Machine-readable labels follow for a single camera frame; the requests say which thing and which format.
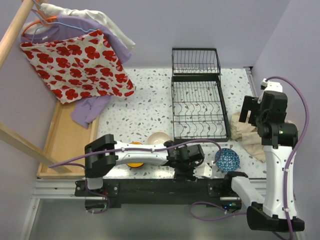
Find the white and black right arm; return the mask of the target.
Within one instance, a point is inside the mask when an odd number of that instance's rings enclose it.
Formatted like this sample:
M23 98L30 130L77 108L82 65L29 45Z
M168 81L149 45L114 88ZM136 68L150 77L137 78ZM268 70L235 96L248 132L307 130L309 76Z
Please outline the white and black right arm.
M262 196L242 172L230 172L223 192L236 194L246 206L251 230L302 232L305 222L298 218L294 203L293 166L298 145L298 129L285 121L288 98L282 92L266 90L261 97L245 96L239 121L257 127L266 158L266 194Z

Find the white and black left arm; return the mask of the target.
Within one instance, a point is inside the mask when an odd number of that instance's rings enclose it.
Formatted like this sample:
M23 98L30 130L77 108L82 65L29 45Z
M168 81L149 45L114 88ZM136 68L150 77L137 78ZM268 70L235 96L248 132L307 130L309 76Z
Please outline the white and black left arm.
M135 145L114 140L106 134L84 147L86 191L99 196L104 190L103 177L113 167L134 163L168 166L175 177L194 181L194 169L204 162L205 154L200 144L175 144L168 140L155 145Z

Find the beige crumpled cloth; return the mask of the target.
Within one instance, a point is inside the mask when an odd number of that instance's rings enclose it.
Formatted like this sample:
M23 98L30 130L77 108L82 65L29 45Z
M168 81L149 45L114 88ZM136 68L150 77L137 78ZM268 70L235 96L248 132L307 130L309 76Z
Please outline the beige crumpled cloth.
M248 123L249 116L246 122L239 122L239 117L240 112L236 112L230 118L231 139L241 140L242 146L251 156L265 163L266 155L257 128Z

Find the cream white bowl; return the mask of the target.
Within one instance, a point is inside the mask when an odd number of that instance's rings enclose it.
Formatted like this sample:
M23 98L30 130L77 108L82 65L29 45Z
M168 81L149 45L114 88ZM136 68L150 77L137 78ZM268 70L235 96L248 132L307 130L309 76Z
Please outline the cream white bowl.
M158 145L158 144L164 144L165 142L167 141L171 141L171 137L165 133L165 132L162 132L162 131L157 131L157 132L154 132L152 133L146 143L148 145Z

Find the blue triangle pattern bowl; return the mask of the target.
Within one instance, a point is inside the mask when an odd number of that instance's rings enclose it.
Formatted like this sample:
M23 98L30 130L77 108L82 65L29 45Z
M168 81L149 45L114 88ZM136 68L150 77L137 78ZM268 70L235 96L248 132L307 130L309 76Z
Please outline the blue triangle pattern bowl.
M240 157L232 149L222 148L214 156L216 166L223 172L233 172L240 167Z

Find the orange yellow bowl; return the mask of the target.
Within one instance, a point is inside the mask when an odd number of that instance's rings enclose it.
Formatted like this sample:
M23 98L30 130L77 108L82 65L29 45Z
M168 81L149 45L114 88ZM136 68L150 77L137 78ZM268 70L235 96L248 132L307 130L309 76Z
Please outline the orange yellow bowl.
M137 141L133 141L133 142L131 142L131 144L141 145L142 143L137 142ZM130 168L137 169L137 168L141 168L144 165L144 163L127 163L126 165Z

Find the light wooden tray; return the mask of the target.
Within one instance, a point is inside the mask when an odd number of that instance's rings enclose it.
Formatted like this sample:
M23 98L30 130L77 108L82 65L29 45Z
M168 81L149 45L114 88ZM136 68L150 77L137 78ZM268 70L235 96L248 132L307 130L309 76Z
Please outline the light wooden tray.
M74 122L71 113L76 102L55 105L50 128L44 145L44 152L58 162L85 154L85 146L97 138L100 115L89 124L88 129ZM79 166L65 166L70 172L58 173L40 163L37 177L41 179L78 179L85 176L84 169Z

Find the red poppy print cloth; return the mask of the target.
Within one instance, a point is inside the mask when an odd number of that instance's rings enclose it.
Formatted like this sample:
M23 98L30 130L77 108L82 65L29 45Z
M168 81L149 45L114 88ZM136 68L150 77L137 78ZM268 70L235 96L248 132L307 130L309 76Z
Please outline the red poppy print cloth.
M129 97L136 87L102 31L60 41L22 42L22 52L62 104L89 97Z

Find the white hanging garment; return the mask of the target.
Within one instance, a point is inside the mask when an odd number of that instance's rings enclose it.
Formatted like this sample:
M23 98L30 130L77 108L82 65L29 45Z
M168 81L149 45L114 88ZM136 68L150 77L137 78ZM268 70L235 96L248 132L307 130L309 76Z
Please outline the white hanging garment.
M93 20L97 23L107 27L113 35L115 35L120 42L129 50L132 51L136 44L127 37L120 28L103 12L98 10L78 10L78 9L68 9L60 6L56 6L54 4L42 3L40 5L40 11L48 16L73 16L73 17L81 17L87 20Z

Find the lilac purple shirt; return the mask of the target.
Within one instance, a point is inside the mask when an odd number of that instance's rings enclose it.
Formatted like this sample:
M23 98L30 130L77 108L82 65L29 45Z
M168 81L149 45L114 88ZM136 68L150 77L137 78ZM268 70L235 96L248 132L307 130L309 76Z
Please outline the lilac purple shirt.
M84 128L112 97L126 98L136 87L123 64L131 52L102 24L78 16L57 15L26 27L20 48L64 105L75 103L71 119Z

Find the orange clothes hanger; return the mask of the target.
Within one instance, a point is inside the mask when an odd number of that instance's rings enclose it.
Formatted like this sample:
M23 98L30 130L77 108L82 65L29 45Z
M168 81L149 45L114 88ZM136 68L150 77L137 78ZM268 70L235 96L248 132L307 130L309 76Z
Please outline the orange clothes hanger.
M26 26L22 27L22 32L20 34L21 37L25 37L25 33L27 30L33 26L39 25L40 27L49 26L49 24L53 23L57 20L56 16L50 16L48 13L42 9L42 4L47 4L47 0L33 0L35 8L31 8L31 12L35 15L36 19L30 23L27 23Z

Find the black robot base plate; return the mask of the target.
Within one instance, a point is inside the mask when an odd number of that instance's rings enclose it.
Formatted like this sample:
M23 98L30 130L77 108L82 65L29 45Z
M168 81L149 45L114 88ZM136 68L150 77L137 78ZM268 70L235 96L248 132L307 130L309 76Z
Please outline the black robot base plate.
M75 182L76 197L85 198L87 210L122 205L191 205L210 202L234 213L242 208L240 197L222 178L181 181L176 179L104 179L103 187L90 193L85 181Z

